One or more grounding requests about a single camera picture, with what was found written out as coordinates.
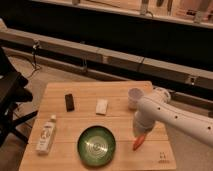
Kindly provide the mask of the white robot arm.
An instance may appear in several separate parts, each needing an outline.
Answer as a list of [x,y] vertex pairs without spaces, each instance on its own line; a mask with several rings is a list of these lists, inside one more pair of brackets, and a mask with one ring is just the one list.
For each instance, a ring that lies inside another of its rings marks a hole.
[[213,147],[213,119],[174,107],[170,100],[171,95],[164,88],[143,95],[133,117],[134,133],[137,136],[148,133],[159,121]]

